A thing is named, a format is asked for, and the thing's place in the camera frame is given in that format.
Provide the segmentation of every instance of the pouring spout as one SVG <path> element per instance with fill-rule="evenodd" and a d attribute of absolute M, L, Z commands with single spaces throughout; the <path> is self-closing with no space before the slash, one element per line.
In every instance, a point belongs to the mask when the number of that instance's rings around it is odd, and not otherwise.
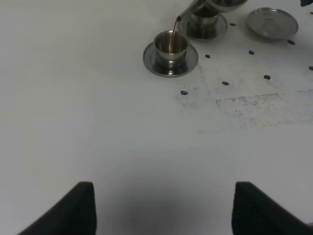
<path fill-rule="evenodd" d="M 202 0 L 194 0 L 186 10 L 184 10 L 179 16 L 184 17 L 192 12 L 198 11 L 204 7 L 204 2 Z"/>

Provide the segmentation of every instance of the round metal plate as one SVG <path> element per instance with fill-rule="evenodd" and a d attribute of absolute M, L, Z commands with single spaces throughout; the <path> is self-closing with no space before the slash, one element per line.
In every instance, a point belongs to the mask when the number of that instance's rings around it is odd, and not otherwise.
<path fill-rule="evenodd" d="M 298 31 L 297 20 L 286 11 L 276 8 L 259 8 L 247 18 L 248 27 L 269 39 L 288 39 Z"/>
<path fill-rule="evenodd" d="M 213 38 L 218 38 L 225 34 L 228 29 L 227 20 L 222 15 L 219 15 L 216 25 L 209 31 L 194 30 L 193 28 L 190 27 L 189 22 L 190 15 L 187 15 L 184 18 L 182 18 L 178 25 L 178 30 L 182 34 L 185 34 L 188 38 L 194 40 L 206 41 Z"/>
<path fill-rule="evenodd" d="M 199 56 L 197 50 L 190 44 L 187 49 L 185 63 L 175 68 L 163 67 L 156 61 L 156 51 L 153 43 L 147 45 L 147 47 L 143 51 L 143 63 L 146 68 L 150 72 L 162 77 L 183 76 L 194 69 L 198 62 L 198 59 Z"/>

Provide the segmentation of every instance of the stainless steel cup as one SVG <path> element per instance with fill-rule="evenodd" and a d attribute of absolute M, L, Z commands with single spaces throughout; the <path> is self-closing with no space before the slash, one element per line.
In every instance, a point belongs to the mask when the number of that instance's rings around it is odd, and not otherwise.
<path fill-rule="evenodd" d="M 156 48 L 156 60 L 164 67 L 173 68 L 185 62 L 188 39 L 179 32 L 175 32 L 172 53 L 171 40 L 173 31 L 164 31 L 156 35 L 153 45 Z"/>
<path fill-rule="evenodd" d="M 216 25 L 218 18 L 218 13 L 202 8 L 191 13 L 190 27 L 195 30 L 210 30 Z"/>

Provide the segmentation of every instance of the scattered coffee grounds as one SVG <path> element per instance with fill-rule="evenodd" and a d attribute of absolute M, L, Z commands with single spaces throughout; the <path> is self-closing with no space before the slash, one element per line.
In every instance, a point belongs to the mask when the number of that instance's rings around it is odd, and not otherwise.
<path fill-rule="evenodd" d="M 295 42 L 292 41 L 292 40 L 287 40 L 287 42 L 288 42 L 289 44 L 291 44 L 291 45 L 295 45 Z"/>

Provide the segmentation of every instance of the white table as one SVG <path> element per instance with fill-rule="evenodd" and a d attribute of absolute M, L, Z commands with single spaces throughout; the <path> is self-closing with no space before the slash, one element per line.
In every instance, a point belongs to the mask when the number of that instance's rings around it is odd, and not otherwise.
<path fill-rule="evenodd" d="M 153 213 L 156 234 L 230 235 L 236 181 L 313 221 L 313 6 L 249 0 L 224 14 L 237 24 L 224 37 L 191 42 L 200 56 L 192 73 L 157 77 L 143 50 L 188 4 L 0 1 L 2 234 L 79 181 L 95 184 L 98 234 L 122 234 L 129 214 Z M 247 14 L 266 6 L 298 20 L 295 46 L 247 32 Z"/>

